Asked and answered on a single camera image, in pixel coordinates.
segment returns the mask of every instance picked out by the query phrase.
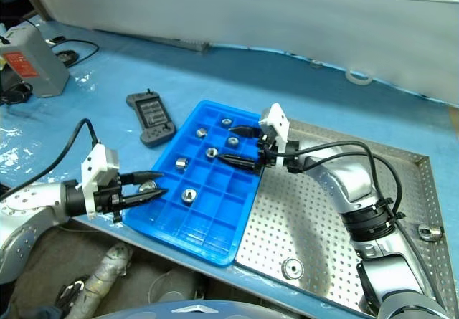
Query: white backdrop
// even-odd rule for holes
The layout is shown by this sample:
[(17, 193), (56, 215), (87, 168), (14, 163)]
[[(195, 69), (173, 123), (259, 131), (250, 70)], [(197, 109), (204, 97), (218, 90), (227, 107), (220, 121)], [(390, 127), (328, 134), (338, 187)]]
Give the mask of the white backdrop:
[(281, 49), (459, 104), (459, 5), (403, 0), (41, 0), (92, 29)]

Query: metal cylinder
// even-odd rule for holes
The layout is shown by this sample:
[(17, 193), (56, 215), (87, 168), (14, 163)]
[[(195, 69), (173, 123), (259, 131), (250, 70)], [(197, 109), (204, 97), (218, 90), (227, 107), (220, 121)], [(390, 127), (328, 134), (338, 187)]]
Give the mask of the metal cylinder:
[(100, 301), (107, 295), (118, 276), (126, 274), (132, 252), (131, 247), (123, 242), (111, 247), (94, 274), (85, 283), (85, 289), (78, 295), (70, 313), (65, 318), (92, 318)]

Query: gray power supply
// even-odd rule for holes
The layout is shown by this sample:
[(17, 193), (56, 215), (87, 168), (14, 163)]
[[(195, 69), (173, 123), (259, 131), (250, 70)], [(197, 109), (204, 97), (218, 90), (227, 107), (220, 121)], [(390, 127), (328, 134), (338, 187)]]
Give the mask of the gray power supply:
[(0, 43), (0, 54), (23, 81), (33, 86), (37, 97), (60, 95), (69, 71), (49, 48), (40, 31), (33, 26), (12, 27)]

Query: metal nut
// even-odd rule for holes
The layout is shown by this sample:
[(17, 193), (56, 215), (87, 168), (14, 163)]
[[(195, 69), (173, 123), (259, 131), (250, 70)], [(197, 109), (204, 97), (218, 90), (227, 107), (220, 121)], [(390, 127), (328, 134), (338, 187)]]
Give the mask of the metal nut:
[(187, 158), (178, 158), (175, 162), (175, 167), (180, 171), (185, 171), (188, 167), (188, 159)]
[(230, 118), (223, 118), (222, 119), (222, 126), (223, 128), (229, 128), (232, 124), (232, 119)]
[(282, 275), (287, 280), (302, 278), (304, 273), (303, 263), (295, 258), (287, 258), (282, 262)]
[(425, 242), (437, 242), (443, 237), (442, 227), (433, 224), (420, 224), (417, 227), (417, 232)]
[(206, 149), (206, 157), (207, 158), (215, 158), (218, 155), (218, 150), (216, 148), (208, 148)]
[(143, 183), (142, 185), (138, 187), (138, 192), (153, 190), (153, 189), (156, 189), (157, 187), (158, 186), (156, 185), (154, 181), (146, 181), (145, 183)]
[(194, 202), (197, 194), (198, 193), (194, 189), (185, 189), (185, 191), (181, 193), (181, 200), (186, 204), (191, 204)]
[(204, 128), (200, 128), (198, 130), (196, 130), (196, 136), (198, 138), (203, 138), (207, 135), (207, 130), (205, 130)]
[(227, 145), (228, 145), (229, 147), (236, 148), (238, 144), (239, 144), (239, 139), (238, 139), (238, 138), (235, 138), (234, 136), (231, 136), (231, 137), (228, 138), (228, 140), (227, 140)]

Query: black cable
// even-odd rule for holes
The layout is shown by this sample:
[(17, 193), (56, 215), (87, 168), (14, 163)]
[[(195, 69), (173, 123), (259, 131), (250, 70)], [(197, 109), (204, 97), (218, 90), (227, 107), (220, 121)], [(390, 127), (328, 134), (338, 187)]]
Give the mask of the black cable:
[(291, 158), (295, 156), (300, 156), (301, 154), (306, 154), (306, 153), (311, 153), (315, 151), (319, 151), (322, 149), (327, 149), (331, 147), (338, 147), (338, 146), (359, 146), (363, 148), (368, 155), (368, 160), (370, 162), (370, 170), (372, 173), (372, 179), (373, 179), (373, 184), (374, 184), (374, 189), (376, 190), (378, 199), (382, 200), (384, 197), (382, 196), (381, 188), (379, 187), (379, 182), (378, 182), (378, 175), (376, 173), (376, 165), (374, 164), (374, 159), (373, 159), (373, 154), (372, 151), (370, 151), (370, 148), (363, 142), (360, 141), (353, 141), (353, 140), (348, 140), (348, 141), (337, 141), (337, 142), (330, 142), (330, 143), (324, 143), (322, 145), (310, 147), (310, 148), (305, 148), (305, 149), (300, 149), (299, 151), (295, 151), (292, 153), (278, 153), (270, 150), (267, 146), (265, 146), (265, 152), (267, 154), (270, 154), (271, 156), (280, 156), (284, 158)]
[[(340, 153), (340, 154), (336, 154), (334, 156), (330, 156), (328, 158), (324, 158), (324, 159), (321, 159), (319, 161), (316, 161), (315, 163), (312, 163), (311, 165), (307, 166), (304, 168), (304, 171), (307, 171), (307, 170), (310, 170), (316, 166), (319, 166), (323, 163), (327, 163), (329, 161), (332, 161), (334, 159), (337, 159), (337, 158), (342, 158), (344, 156), (367, 156), (366, 153), (364, 152), (345, 152), (345, 153)], [(395, 202), (394, 202), (394, 206), (392, 207), (392, 211), (394, 212), (394, 214), (396, 214), (399, 210), (399, 207), (400, 207), (400, 203), (402, 202), (402, 196), (403, 196), (403, 188), (402, 188), (402, 182), (400, 181), (400, 177), (397, 173), (397, 171), (395, 171), (395, 168), (394, 166), (392, 166), (392, 164), (387, 161), (386, 159), (384, 159), (382, 156), (378, 156), (377, 154), (373, 154), (373, 158), (377, 159), (378, 161), (381, 161), (390, 171), (390, 173), (392, 174), (392, 177), (394, 178), (394, 181), (395, 181), (395, 186), (397, 187), (397, 197), (395, 198)]]
[(430, 274), (430, 271), (427, 267), (427, 264), (425, 264), (424, 258), (422, 258), (419, 249), (415, 245), (415, 242), (411, 239), (410, 235), (406, 231), (406, 229), (402, 226), (400, 221), (396, 218), (394, 212), (387, 207), (387, 211), (389, 212), (389, 215), (393, 218), (395, 224), (397, 225), (397, 228), (400, 230), (402, 233), (403, 237), (407, 240), (408, 245), (411, 247), (411, 250), (416, 256), (417, 261), (419, 262), (422, 271), (425, 274), (425, 277), (427, 278), (427, 281), (430, 283), (430, 287), (432, 288), (433, 295), (435, 296), (435, 299), (437, 300), (438, 305), (442, 306), (444, 310), (446, 310), (445, 303), (443, 302), (442, 295), (440, 294), (440, 291), (438, 290), (437, 283), (434, 282), (432, 275)]
[(5, 198), (11, 196), (15, 192), (17, 192), (17, 191), (25, 188), (26, 186), (32, 184), (33, 182), (37, 181), (38, 179), (43, 177), (45, 174), (50, 172), (53, 168), (55, 168), (62, 161), (62, 159), (65, 157), (65, 155), (68, 153), (68, 151), (72, 147), (73, 143), (75, 142), (75, 140), (76, 140), (78, 134), (80, 133), (81, 128), (84, 126), (84, 124), (86, 124), (87, 128), (89, 129), (89, 132), (90, 132), (90, 135), (91, 135), (91, 139), (92, 139), (92, 142), (93, 142), (93, 147), (94, 147), (98, 143), (98, 138), (95, 135), (93, 124), (87, 118), (83, 118), (80, 122), (78, 122), (77, 126), (73, 130), (73, 133), (72, 133), (72, 135), (70, 136), (70, 138), (69, 138), (69, 140), (67, 142), (67, 145), (65, 145), (64, 149), (62, 149), (62, 152), (60, 152), (60, 155), (56, 158), (56, 160), (54, 160), (51, 165), (46, 167), (45, 170), (43, 170), (42, 172), (38, 173), (36, 176), (32, 177), (28, 181), (25, 181), (21, 185), (18, 185), (15, 188), (12, 188), (12, 189), (8, 190), (5, 194), (0, 196), (0, 201), (4, 200)]
[(0, 105), (25, 103), (32, 95), (33, 89), (34, 87), (28, 82), (20, 81), (0, 92)]
[(85, 41), (84, 39), (66, 39), (64, 41), (61, 41), (61, 42), (58, 42), (54, 45), (51, 46), (51, 48), (54, 48), (54, 47), (57, 47), (58, 45), (61, 45), (61, 44), (64, 44), (64, 43), (67, 43), (67, 42), (79, 42), (79, 43), (86, 43), (86, 44), (91, 44), (92, 46), (95, 47), (94, 51), (91, 52), (89, 55), (79, 59), (78, 61), (76, 61), (75, 63), (72, 63), (71, 65), (69, 65), (68, 67), (71, 67), (71, 66), (75, 66), (75, 65), (78, 65), (79, 63), (81, 63), (82, 61), (85, 61), (86, 59), (89, 59), (91, 56), (93, 56), (96, 52), (99, 51), (99, 46), (94, 43), (94, 42), (91, 42), (91, 41)]

